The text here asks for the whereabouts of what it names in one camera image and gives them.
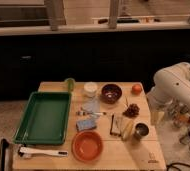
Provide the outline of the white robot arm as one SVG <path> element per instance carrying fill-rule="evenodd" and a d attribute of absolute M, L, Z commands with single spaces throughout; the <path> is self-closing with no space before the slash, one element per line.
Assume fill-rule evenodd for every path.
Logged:
<path fill-rule="evenodd" d="M 153 77 L 154 86 L 146 94 L 151 124 L 156 125 L 159 113 L 174 100 L 190 109 L 190 63 L 181 62 L 158 70 Z"/>

